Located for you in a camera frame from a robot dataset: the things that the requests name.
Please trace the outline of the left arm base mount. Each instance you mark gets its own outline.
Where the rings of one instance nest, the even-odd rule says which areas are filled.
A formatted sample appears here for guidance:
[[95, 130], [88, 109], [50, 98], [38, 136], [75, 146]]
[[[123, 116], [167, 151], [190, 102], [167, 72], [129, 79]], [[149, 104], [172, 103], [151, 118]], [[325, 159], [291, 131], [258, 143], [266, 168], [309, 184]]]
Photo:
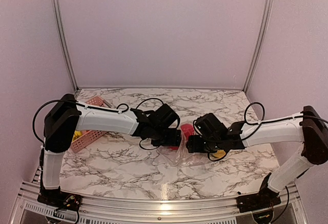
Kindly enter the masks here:
[[47, 190], [41, 186], [37, 201], [48, 206], [56, 207], [57, 210], [78, 211], [81, 198], [81, 195], [63, 192], [60, 188]]

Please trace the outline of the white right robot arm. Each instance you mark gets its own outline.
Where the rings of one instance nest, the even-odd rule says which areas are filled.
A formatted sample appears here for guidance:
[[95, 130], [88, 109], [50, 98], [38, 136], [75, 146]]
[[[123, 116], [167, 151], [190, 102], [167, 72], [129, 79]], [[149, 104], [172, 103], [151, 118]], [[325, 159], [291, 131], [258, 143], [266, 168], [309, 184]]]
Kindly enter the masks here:
[[277, 170], [267, 175], [254, 203], [264, 208], [283, 188], [314, 165], [327, 162], [327, 120], [312, 106], [299, 113], [278, 119], [248, 122], [246, 119], [226, 127], [212, 113], [194, 121], [195, 135], [188, 138], [189, 153], [212, 156], [219, 150], [226, 153], [262, 144], [297, 142], [297, 151]]

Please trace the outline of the red fake dragon fruit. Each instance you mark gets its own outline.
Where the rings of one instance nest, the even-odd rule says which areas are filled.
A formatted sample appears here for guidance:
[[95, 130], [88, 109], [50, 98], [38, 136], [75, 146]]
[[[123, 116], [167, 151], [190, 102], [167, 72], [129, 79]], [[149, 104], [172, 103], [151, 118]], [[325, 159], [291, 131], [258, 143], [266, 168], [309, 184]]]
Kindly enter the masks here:
[[188, 138], [191, 136], [191, 135], [194, 135], [195, 134], [195, 131], [194, 131], [194, 127], [192, 124], [182, 124], [180, 126], [180, 129], [182, 131], [182, 134], [184, 135], [184, 137], [186, 138], [186, 140], [188, 140]]

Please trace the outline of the clear zip top bag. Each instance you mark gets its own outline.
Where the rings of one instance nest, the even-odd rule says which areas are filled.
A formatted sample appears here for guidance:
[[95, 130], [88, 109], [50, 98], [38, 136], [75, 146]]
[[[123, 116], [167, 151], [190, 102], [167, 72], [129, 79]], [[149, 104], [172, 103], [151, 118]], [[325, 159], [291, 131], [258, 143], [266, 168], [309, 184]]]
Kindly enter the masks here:
[[172, 167], [193, 167], [202, 166], [211, 163], [207, 154], [203, 153], [189, 153], [187, 148], [187, 138], [184, 133], [181, 133], [181, 143], [178, 149], [171, 149], [170, 147], [159, 147], [156, 151], [164, 157], [166, 162]]

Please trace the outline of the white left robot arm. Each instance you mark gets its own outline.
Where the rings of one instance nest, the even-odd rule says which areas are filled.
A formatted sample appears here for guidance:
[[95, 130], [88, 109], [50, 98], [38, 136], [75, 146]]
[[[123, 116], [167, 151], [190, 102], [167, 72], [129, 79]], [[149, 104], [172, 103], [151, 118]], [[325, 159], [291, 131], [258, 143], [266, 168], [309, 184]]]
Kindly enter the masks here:
[[157, 110], [143, 111], [138, 108], [111, 109], [78, 102], [66, 94], [55, 104], [44, 120], [44, 159], [41, 167], [44, 197], [54, 206], [61, 206], [65, 195], [60, 188], [59, 175], [63, 156], [70, 148], [76, 131], [93, 130], [116, 132], [150, 139], [154, 147], [178, 147], [182, 140], [181, 130], [173, 128], [179, 123], [178, 114], [167, 104]]

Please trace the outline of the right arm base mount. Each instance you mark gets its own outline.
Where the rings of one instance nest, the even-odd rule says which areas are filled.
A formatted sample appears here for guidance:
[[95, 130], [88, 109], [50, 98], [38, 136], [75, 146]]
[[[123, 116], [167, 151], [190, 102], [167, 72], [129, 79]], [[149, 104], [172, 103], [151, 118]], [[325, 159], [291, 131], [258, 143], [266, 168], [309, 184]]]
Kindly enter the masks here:
[[259, 192], [248, 195], [240, 195], [236, 198], [237, 208], [240, 213], [270, 208], [281, 204], [279, 193], [270, 190], [268, 187], [270, 176], [271, 173], [263, 179]]

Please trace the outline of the yellow fake lemon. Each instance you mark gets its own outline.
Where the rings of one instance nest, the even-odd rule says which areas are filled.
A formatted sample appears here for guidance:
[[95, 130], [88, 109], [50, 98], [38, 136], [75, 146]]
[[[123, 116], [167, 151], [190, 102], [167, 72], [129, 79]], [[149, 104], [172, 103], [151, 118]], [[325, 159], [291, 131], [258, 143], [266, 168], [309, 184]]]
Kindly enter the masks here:
[[219, 150], [217, 151], [216, 153], [213, 153], [212, 156], [215, 158], [215, 159], [223, 159], [225, 156], [226, 156], [226, 152], [224, 150]]

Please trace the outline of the yellow fake banana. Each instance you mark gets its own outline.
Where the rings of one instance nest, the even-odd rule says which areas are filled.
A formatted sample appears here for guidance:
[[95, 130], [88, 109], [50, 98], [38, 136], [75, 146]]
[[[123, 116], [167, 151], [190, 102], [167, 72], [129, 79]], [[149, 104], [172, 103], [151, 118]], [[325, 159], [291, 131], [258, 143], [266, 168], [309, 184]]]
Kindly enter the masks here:
[[72, 138], [72, 141], [77, 140], [77, 139], [80, 138], [81, 136], [83, 136], [83, 132], [82, 132], [82, 131], [75, 131], [75, 132], [74, 132], [74, 135], [73, 135], [73, 138]]

